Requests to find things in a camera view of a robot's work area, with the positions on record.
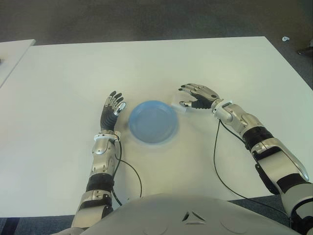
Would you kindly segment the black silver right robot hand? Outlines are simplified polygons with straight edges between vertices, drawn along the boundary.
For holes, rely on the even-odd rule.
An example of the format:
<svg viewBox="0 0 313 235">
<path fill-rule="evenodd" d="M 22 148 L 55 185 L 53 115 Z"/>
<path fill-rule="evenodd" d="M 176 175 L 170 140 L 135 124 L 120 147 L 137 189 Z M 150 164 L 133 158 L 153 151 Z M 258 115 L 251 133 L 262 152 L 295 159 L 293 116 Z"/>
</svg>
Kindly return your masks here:
<svg viewBox="0 0 313 235">
<path fill-rule="evenodd" d="M 183 107 L 195 109 L 211 109 L 215 100 L 219 99 L 219 95 L 204 85 L 188 83 L 181 85 L 179 91 L 190 94 L 196 101 L 180 101 Z"/>
</svg>

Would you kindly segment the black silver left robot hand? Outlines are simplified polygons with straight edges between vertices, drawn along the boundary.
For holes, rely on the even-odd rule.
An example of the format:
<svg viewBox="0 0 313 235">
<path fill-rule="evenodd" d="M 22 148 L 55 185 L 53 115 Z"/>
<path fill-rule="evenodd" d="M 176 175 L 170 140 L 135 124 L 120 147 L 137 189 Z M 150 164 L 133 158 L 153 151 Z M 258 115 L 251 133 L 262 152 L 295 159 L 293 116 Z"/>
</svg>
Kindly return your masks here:
<svg viewBox="0 0 313 235">
<path fill-rule="evenodd" d="M 120 113 L 125 109 L 126 102 L 123 101 L 122 93 L 113 91 L 105 101 L 100 118 L 102 130 L 113 131 Z"/>
</svg>

